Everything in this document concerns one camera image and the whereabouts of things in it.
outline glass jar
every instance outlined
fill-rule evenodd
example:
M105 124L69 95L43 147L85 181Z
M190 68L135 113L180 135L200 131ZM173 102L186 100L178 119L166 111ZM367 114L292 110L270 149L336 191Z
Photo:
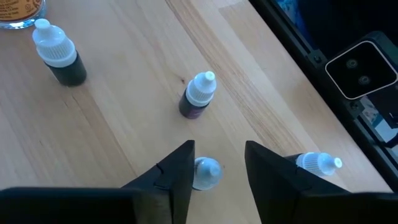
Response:
M23 29L44 17L45 0L0 0L0 28Z

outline black machine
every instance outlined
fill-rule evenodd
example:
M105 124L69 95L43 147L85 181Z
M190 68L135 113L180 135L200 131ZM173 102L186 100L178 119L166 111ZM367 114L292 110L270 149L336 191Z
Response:
M249 1L398 191L396 2Z
M246 169L262 223L367 223L394 218L397 194L351 194L246 142ZM183 224L193 175L187 141L121 189L14 188L0 192L1 223Z

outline wooden table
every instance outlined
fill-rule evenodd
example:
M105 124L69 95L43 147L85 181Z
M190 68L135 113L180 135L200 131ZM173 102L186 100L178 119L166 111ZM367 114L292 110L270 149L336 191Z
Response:
M259 223L244 143L282 156L339 156L328 180L391 191L247 0L51 0L47 18L74 40L88 70L58 84L26 30L0 30L0 187L120 187L187 139L224 166L193 192L187 223ZM177 103L198 72L218 76L196 120Z

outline white cap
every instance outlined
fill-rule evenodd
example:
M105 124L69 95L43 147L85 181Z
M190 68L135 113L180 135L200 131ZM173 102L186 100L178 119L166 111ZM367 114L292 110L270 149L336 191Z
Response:
M308 152L299 155L296 164L317 176L333 175L336 169L343 166L340 158L332 157L327 153Z
M207 157L195 159L195 175L192 187L196 190L209 190L223 178L223 170L217 160Z
M35 26L32 38L37 53L47 65L63 68L75 62L75 45L61 28L51 25L46 19L37 19Z
M216 88L216 75L213 72L202 72L189 82L185 95L192 105L206 106L213 99Z

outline plastic bottle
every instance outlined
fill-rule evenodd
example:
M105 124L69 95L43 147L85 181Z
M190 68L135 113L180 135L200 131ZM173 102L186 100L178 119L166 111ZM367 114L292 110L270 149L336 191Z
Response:
M87 72L75 44L65 32L46 19L35 22L32 37L39 56L55 78L65 86L77 86L86 80Z
M178 104L180 113L188 119L198 118L213 99L216 88L216 75L213 72L199 73L189 82L181 97Z
M0 28L23 29L44 17L45 0L0 0Z
M343 166L343 161L340 158L332 157L324 152L308 152L285 158L319 177L333 175L337 169Z
M195 175L192 188L209 190L218 185L223 178L223 170L217 160L207 157L195 159Z

